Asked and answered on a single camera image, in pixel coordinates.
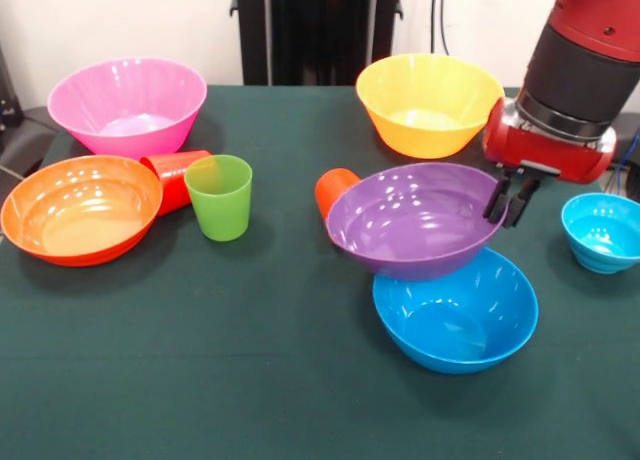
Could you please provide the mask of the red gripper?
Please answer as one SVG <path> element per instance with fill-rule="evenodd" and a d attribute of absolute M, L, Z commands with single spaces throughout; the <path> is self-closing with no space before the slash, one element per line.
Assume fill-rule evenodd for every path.
<path fill-rule="evenodd" d="M 530 168 L 565 182 L 587 184 L 609 166 L 617 135 L 613 128 L 608 128 L 599 140 L 590 144 L 548 135 L 519 115 L 514 100 L 500 98 L 489 114 L 482 145 L 485 157 L 496 164 Z M 502 169 L 483 213 L 486 220 L 500 220 L 506 211 L 505 229 L 517 226 L 540 187 L 540 179 L 526 178 L 519 192 L 509 200 L 510 186 L 511 171 Z"/>

